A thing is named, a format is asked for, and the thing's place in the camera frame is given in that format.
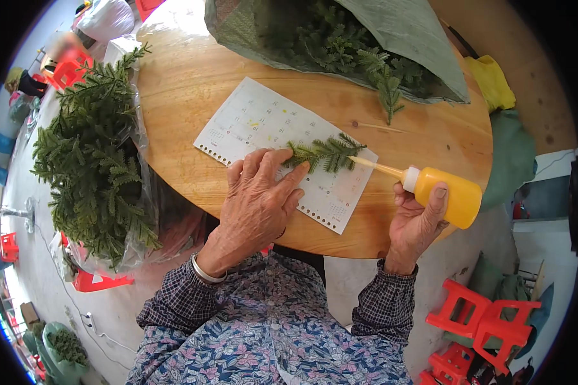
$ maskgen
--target person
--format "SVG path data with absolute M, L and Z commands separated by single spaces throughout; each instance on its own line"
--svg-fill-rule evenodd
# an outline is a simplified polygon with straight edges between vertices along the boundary
M 27 70 L 22 67 L 13 67 L 7 74 L 7 79 L 4 81 L 4 89 L 9 94 L 15 91 L 22 91 L 25 95 L 37 96 L 42 98 L 45 95 L 47 84 L 32 79 Z
M 283 234 L 304 195 L 296 187 L 308 163 L 275 181 L 291 156 L 260 149 L 228 167 L 219 225 L 137 316 L 144 340 L 126 384 L 411 382 L 403 349 L 416 261 L 448 225 L 447 185 L 435 185 L 425 208 L 394 185 L 391 245 L 358 297 L 349 332 L 328 312 L 314 267 L 258 252 Z

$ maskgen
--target silver bangle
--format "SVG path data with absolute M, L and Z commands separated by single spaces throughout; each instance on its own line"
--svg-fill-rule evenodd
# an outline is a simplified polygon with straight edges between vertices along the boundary
M 201 267 L 199 267 L 199 265 L 197 264 L 197 256 L 198 255 L 199 255 L 199 253 L 193 255 L 193 268 L 195 269 L 195 273 L 197 273 L 197 275 L 199 275 L 205 281 L 212 282 L 212 283 L 220 283 L 220 282 L 223 282 L 224 280 L 227 279 L 227 272 L 225 272 L 225 275 L 223 275 L 221 278 L 214 278 L 214 277 L 210 277 L 203 270 L 201 270 Z

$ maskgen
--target calendar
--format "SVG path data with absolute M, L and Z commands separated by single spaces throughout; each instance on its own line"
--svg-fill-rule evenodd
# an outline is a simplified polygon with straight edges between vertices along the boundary
M 229 166 L 257 149 L 286 148 L 288 141 L 306 144 L 313 139 L 325 141 L 338 137 L 340 132 L 316 113 L 245 78 L 208 121 L 194 146 Z M 369 149 L 360 151 L 359 156 L 372 162 L 378 159 Z M 276 180 L 290 171 L 288 166 L 281 166 Z M 330 174 L 319 165 L 299 184 L 304 196 L 298 210 L 342 234 L 371 172 L 372 168 L 356 164 L 353 171 L 344 169 Z

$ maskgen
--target electrical cord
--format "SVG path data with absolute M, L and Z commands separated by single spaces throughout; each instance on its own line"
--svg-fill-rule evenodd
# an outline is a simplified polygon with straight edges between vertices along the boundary
M 539 173 L 535 174 L 535 176 L 538 176 L 539 174 L 541 174 L 541 172 L 542 172 L 543 170 L 545 170 L 545 169 L 547 169 L 548 167 L 554 165 L 556 162 L 558 162 L 558 161 L 560 161 L 561 159 L 567 157 L 569 154 L 572 154 L 572 153 L 575 153 L 575 152 L 576 152 L 575 150 L 567 151 L 566 153 L 563 154 L 562 157 L 560 157 L 560 158 L 558 158 L 558 159 L 556 159 L 556 160 L 553 160 L 552 162 L 550 162 L 549 165 L 547 165 L 546 167 L 544 167 L 544 168 L 542 168 L 541 170 L 539 170 Z
M 90 327 L 89 327 L 89 326 L 84 322 L 84 320 L 81 318 L 81 317 L 86 317 L 86 315 L 84 315 L 84 314 L 81 313 L 81 310 L 80 310 L 79 306 L 77 306 L 77 304 L 75 303 L 75 300 L 73 299 L 73 297 L 69 294 L 68 290 L 66 289 L 66 285 L 65 285 L 64 281 L 62 280 L 62 277 L 60 276 L 60 272 L 58 271 L 58 267 L 57 267 L 56 264 L 54 263 L 54 259 L 52 258 L 52 252 L 49 250 L 49 246 L 47 246 L 47 240 L 46 240 L 45 237 L 43 236 L 43 233 L 42 233 L 42 231 L 40 230 L 39 225 L 37 225 L 37 224 L 35 223 L 34 226 L 39 229 L 39 235 L 40 235 L 40 237 L 43 239 L 43 242 L 45 243 L 45 249 L 47 249 L 47 254 L 49 255 L 49 258 L 52 259 L 52 265 L 54 265 L 54 269 L 56 270 L 56 274 L 58 274 L 58 277 L 59 277 L 59 279 L 60 279 L 60 282 L 61 282 L 61 284 L 62 284 L 62 287 L 64 288 L 64 292 L 65 292 L 66 295 L 71 299 L 71 302 L 73 303 L 73 305 L 74 305 L 75 308 L 77 309 L 77 312 L 78 312 L 78 314 L 79 314 L 79 320 L 81 321 L 82 325 L 84 325 L 84 329 L 85 329 L 86 333 L 92 338 L 92 341 L 96 344 L 96 346 L 100 349 L 100 351 L 103 352 L 103 354 L 105 355 L 105 357 L 107 357 L 107 359 L 108 359 L 109 361 L 114 362 L 114 363 L 122 366 L 124 369 L 130 371 L 131 368 L 128 368 L 128 367 L 124 366 L 121 362 L 116 361 L 116 360 L 110 358 L 110 357 L 107 355 L 107 353 L 103 350 L 103 348 L 100 347 L 100 345 L 99 345 L 99 343 L 96 341 L 96 339 L 90 334 L 90 331 L 89 331 L 89 328 L 90 328 Z M 108 336 L 107 334 L 105 334 L 105 333 L 102 333 L 100 336 L 97 335 L 96 333 L 94 333 L 94 335 L 96 335 L 96 336 L 98 336 L 98 337 L 102 337 L 103 335 L 105 335 L 110 341 L 112 341 L 112 342 L 120 345 L 121 347 L 124 347 L 124 348 L 130 350 L 130 351 L 133 352 L 133 353 L 137 353 L 135 350 L 132 350 L 130 347 L 126 347 L 126 346 L 124 346 L 123 344 L 120 344 L 120 343 L 116 342 L 115 340 L 109 338 L 109 336 Z

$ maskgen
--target wooden table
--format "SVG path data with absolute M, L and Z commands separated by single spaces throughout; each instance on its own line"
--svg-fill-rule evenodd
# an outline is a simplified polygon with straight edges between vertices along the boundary
M 142 59 L 137 84 L 150 140 L 146 159 L 174 189 L 216 217 L 227 192 L 225 166 L 192 143 L 245 76 L 368 144 L 384 165 L 433 166 L 486 188 L 493 154 L 490 119 L 458 53 L 471 104 L 403 100 L 405 109 L 387 126 L 373 90 L 321 74 L 276 70 L 217 44 L 203 21 L 201 0 L 166 1 L 137 36 L 152 45 L 152 54 Z M 343 235 L 296 212 L 276 242 L 329 256 L 376 258 L 390 244 L 394 182 L 373 172 Z

